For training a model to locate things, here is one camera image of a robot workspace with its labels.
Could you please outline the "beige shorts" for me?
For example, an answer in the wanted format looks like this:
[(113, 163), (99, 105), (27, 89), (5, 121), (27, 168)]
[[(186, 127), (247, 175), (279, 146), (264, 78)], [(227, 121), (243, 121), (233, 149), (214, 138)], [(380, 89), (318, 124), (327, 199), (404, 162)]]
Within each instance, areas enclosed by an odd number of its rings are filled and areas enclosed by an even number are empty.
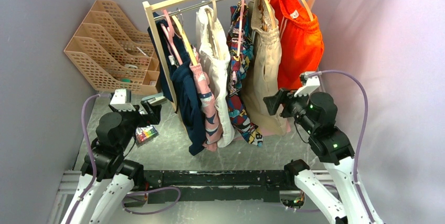
[(287, 119), (282, 118), (282, 106), (276, 115), (269, 115), (264, 97), (278, 91), (278, 69), (281, 63), (281, 43), (278, 26), (272, 29), (266, 16), (268, 31), (262, 30), (259, 0), (250, 0), (249, 21), (253, 44), (253, 61), (250, 63), (247, 77), (243, 81), (241, 98), (247, 107), (251, 121), (258, 127), (265, 127), (280, 132), (284, 130)]

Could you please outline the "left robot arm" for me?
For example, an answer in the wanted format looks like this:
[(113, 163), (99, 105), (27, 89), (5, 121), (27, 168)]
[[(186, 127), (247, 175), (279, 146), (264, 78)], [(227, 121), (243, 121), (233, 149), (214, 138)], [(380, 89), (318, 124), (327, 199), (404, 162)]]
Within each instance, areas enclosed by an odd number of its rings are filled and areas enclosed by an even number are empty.
[(100, 117), (62, 223), (105, 223), (127, 193), (148, 188), (143, 165), (126, 159), (124, 152), (138, 129), (160, 123), (161, 109), (142, 101), (129, 110), (111, 108)]

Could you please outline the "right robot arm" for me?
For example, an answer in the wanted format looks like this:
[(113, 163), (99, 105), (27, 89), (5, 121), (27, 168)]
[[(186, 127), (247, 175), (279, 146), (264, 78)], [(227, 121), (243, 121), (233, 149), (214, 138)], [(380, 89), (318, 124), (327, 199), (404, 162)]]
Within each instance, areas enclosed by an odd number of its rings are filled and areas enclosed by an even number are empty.
[(330, 94), (315, 92), (297, 94), (279, 90), (265, 97), (268, 113), (274, 115), (280, 105), (281, 116), (294, 118), (307, 134), (311, 150), (330, 174), (339, 197), (336, 198), (319, 181), (303, 160), (284, 167), (283, 183), (288, 189), (299, 189), (318, 207), (329, 223), (383, 223), (357, 175), (355, 152), (347, 135), (336, 125), (337, 106)]

